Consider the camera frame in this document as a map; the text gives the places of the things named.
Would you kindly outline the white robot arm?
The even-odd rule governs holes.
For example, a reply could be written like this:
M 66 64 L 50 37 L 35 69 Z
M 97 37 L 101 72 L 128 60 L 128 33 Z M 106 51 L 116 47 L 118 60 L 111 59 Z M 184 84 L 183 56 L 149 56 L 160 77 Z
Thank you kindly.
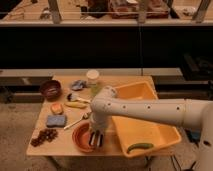
M 92 99 L 91 128 L 104 133 L 109 116 L 123 116 L 200 131 L 194 171 L 213 170 L 213 101 L 193 99 L 124 100 L 112 86 L 105 86 Z

